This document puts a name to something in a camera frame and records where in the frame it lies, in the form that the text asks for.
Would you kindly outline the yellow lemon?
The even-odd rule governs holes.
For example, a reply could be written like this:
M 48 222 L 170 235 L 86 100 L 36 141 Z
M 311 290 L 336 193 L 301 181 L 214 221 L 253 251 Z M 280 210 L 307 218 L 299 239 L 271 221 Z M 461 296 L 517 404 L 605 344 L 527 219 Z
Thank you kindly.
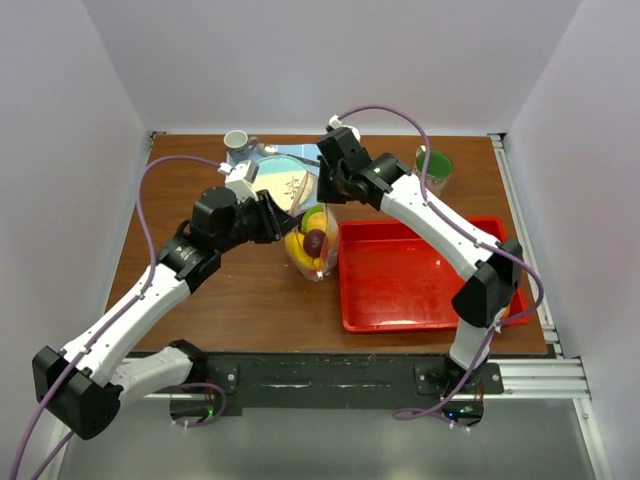
M 286 235 L 284 244 L 290 258 L 304 269 L 314 268 L 314 259 L 310 257 L 304 250 L 305 235 L 300 231 L 293 231 Z

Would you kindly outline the yellow apple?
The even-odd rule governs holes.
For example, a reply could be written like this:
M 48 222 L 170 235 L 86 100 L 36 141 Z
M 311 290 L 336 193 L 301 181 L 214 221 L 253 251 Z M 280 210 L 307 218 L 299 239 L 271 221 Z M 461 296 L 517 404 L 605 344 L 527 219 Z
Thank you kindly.
M 316 212 L 306 222 L 306 232 L 312 230 L 328 231 L 328 216 L 326 212 Z

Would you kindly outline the clear zip top bag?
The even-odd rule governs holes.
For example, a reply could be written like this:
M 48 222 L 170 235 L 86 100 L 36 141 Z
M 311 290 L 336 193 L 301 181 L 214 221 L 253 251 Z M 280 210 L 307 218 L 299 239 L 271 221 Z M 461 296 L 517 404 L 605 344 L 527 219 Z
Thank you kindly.
M 338 259 L 339 229 L 329 204 L 316 198 L 317 177 L 306 171 L 287 183 L 288 213 L 297 226 L 284 238 L 287 254 L 308 280 L 324 280 Z

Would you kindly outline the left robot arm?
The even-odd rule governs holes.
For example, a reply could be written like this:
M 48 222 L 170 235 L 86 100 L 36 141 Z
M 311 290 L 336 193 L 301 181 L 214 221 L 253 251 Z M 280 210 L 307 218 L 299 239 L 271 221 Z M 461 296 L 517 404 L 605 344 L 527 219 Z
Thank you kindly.
M 266 190 L 243 200 L 226 187 L 205 190 L 191 218 L 120 301 L 61 350 L 45 346 L 34 356 L 37 400 L 89 440 L 130 400 L 174 385 L 185 392 L 200 390 L 207 380 L 206 358 L 184 340 L 138 368 L 126 369 L 121 362 L 152 326 L 220 268 L 224 253 L 246 242 L 278 241 L 297 224 Z

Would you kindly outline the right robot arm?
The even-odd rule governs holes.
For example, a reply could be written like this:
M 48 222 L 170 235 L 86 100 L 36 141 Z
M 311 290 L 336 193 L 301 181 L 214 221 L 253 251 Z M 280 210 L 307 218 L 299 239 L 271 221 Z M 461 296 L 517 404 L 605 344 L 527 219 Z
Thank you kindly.
M 481 380 L 480 364 L 490 351 L 489 331 L 511 303 L 522 273 L 522 247 L 482 232 L 439 198 L 389 153 L 373 159 L 350 127 L 327 128 L 317 141 L 321 160 L 317 199 L 357 201 L 382 211 L 433 247 L 463 280 L 452 298 L 459 322 L 447 354 L 445 379 L 459 393 Z

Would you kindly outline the blue checked cloth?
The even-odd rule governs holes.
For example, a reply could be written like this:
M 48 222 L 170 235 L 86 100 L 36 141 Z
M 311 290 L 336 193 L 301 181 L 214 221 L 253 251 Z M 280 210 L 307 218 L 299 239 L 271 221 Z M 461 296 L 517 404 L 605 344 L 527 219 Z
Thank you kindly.
M 313 160 L 319 160 L 318 159 L 319 150 L 317 149 L 316 146 L 311 145 L 311 144 L 273 145 L 273 146 L 278 151 L 281 151 L 281 152 L 290 153 L 290 154 L 298 155 L 298 156 L 301 156 L 301 157 L 306 157 L 306 158 L 313 159 Z M 251 153 L 249 158 L 258 164 L 259 160 L 267 158 L 267 157 L 262 156 L 258 152 L 257 148 L 255 148 L 255 150 Z M 320 166 L 319 167 L 309 166 L 309 167 L 311 167 L 315 171 L 315 175 L 316 175 L 316 177 L 318 179 Z

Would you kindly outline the cream and teal plate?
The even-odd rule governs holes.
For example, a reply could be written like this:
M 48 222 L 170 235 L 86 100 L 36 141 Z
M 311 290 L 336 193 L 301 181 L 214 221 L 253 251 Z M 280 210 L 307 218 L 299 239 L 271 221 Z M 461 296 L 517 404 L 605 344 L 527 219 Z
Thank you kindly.
M 288 156 L 273 156 L 258 161 L 255 191 L 268 190 L 283 210 L 300 211 L 316 203 L 315 171 Z

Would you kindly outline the metal spoon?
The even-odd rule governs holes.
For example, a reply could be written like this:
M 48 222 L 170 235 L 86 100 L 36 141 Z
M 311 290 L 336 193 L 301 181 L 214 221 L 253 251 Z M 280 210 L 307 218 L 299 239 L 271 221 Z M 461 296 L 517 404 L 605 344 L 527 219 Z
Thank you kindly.
M 306 157 L 301 157 L 298 155 L 294 155 L 294 154 L 290 154 L 290 153 L 285 153 L 285 152 L 281 152 L 278 151 L 273 145 L 270 144 L 265 144 L 262 142 L 259 142 L 256 146 L 258 152 L 265 157 L 271 157 L 271 156 L 286 156 L 289 158 L 293 158 L 305 165 L 308 166 L 313 166 L 313 167 L 319 167 L 320 166 L 320 161 L 319 160 L 313 160 L 313 159 L 309 159 Z

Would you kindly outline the grey mug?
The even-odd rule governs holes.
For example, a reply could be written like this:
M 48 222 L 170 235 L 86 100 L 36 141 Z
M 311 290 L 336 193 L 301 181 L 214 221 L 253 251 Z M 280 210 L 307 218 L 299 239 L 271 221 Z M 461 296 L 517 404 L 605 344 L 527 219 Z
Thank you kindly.
M 224 135 L 223 143 L 229 153 L 250 155 L 257 147 L 259 139 L 243 130 L 231 130 Z

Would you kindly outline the floral mug green inside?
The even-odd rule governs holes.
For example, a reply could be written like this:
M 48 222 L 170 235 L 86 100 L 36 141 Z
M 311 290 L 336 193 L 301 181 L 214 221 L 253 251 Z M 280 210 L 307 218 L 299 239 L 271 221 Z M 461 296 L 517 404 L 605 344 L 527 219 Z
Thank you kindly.
M 416 149 L 413 172 L 420 176 L 423 170 L 426 146 Z M 440 197 L 453 173 L 453 163 L 449 156 L 437 150 L 431 150 L 426 173 L 426 188 L 436 197 Z

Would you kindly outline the red plastic tray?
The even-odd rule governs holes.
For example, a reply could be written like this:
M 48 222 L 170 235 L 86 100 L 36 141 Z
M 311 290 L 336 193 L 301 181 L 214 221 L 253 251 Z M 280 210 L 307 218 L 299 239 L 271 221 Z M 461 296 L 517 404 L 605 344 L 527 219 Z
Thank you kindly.
M 393 219 L 339 224 L 342 324 L 358 334 L 454 330 L 463 280 L 432 246 Z

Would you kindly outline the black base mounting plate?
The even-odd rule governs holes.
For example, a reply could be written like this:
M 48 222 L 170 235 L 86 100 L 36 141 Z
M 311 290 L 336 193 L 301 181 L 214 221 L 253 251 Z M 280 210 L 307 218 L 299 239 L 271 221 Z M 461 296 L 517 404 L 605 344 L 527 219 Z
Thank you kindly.
M 246 409 L 428 409 L 456 390 L 462 373 L 444 356 L 390 353 L 211 352 L 199 377 L 224 391 L 166 388 L 173 420 L 202 422 Z

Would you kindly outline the red pink peach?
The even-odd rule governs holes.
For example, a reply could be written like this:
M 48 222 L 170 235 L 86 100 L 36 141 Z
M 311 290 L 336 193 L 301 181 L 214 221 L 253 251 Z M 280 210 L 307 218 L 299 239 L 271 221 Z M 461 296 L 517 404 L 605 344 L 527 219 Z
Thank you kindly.
M 502 312 L 502 315 L 500 316 L 500 319 L 501 319 L 501 320 L 504 320 L 504 319 L 508 318 L 508 317 L 510 316 L 510 313 L 511 313 L 511 306 L 510 306 L 510 305 L 507 305 L 507 306 L 503 309 L 503 312 Z

